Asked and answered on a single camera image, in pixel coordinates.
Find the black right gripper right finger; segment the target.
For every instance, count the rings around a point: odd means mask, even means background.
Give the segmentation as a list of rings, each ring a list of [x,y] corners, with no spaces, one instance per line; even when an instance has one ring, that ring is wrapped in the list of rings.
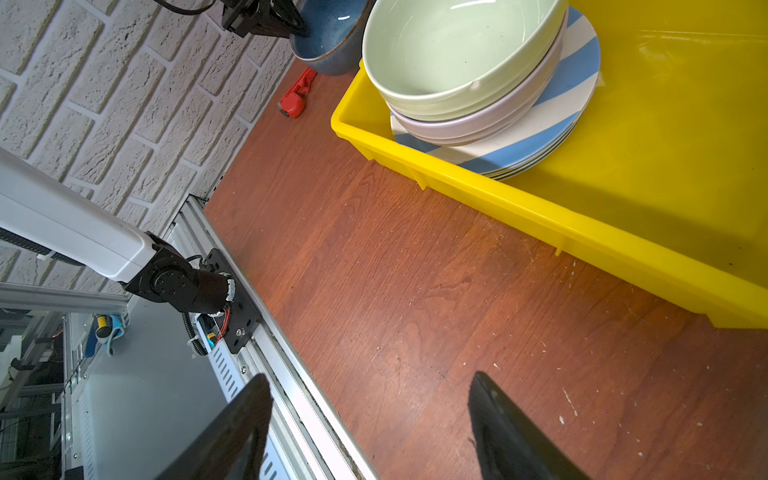
[[[475,373],[468,410],[484,479],[585,479],[489,375]]]

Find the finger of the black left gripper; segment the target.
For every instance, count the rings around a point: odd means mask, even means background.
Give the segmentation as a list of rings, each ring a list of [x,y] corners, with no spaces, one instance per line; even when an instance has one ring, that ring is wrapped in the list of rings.
[[[224,0],[222,27],[240,37],[252,34],[289,38],[309,34],[307,22],[291,0]]]

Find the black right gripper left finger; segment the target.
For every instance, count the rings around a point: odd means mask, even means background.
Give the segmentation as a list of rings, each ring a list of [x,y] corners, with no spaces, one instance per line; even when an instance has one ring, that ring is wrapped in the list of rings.
[[[270,383],[264,374],[258,374],[158,477],[257,479],[272,409]]]

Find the dark blue ceramic bowl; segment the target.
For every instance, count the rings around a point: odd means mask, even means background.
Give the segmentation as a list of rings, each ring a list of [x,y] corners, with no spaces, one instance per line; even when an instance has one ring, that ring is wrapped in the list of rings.
[[[358,68],[365,26],[374,1],[304,1],[299,13],[308,36],[290,38],[294,55],[321,75],[341,76]]]

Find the light green ceramic bowl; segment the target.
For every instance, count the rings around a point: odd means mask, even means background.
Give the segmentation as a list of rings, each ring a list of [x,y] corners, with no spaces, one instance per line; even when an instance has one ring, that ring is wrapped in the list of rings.
[[[378,1],[364,32],[363,66],[400,114],[427,122],[463,117],[529,76],[568,8],[562,0]]]

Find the lavender ceramic bowl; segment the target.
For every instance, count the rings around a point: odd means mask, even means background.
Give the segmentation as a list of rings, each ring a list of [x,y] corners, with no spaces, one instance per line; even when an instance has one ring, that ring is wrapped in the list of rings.
[[[472,114],[446,121],[409,118],[389,106],[394,119],[412,136],[438,146],[460,146],[488,138],[519,121],[541,97],[561,58],[568,26],[566,11],[551,47],[534,70],[505,96]]]

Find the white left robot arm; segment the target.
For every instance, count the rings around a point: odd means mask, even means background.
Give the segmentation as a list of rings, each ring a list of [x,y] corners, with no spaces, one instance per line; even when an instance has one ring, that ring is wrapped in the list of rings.
[[[123,294],[293,61],[220,1],[1,5],[1,278]]]

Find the yellow plastic bin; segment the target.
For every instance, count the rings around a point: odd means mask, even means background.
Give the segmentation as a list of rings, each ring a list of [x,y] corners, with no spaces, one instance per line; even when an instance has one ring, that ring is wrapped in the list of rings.
[[[331,125],[366,158],[720,328],[767,325],[767,5],[576,1],[601,65],[574,132],[487,178],[398,143],[360,71]]]

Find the red and black pipe wrench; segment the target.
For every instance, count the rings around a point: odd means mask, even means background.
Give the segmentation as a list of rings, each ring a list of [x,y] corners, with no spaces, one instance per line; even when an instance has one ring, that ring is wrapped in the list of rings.
[[[306,68],[298,80],[283,95],[278,103],[279,111],[289,118],[298,118],[306,108],[306,96],[311,91],[311,86],[317,72]]]

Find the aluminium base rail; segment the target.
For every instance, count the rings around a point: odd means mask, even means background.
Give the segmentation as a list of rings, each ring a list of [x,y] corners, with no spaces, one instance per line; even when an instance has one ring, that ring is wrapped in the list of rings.
[[[233,339],[208,358],[226,400],[258,374],[269,381],[273,411],[261,479],[375,479],[377,473],[323,394],[266,305],[236,265],[203,211],[188,197],[165,235],[185,256],[230,274],[236,300]]]

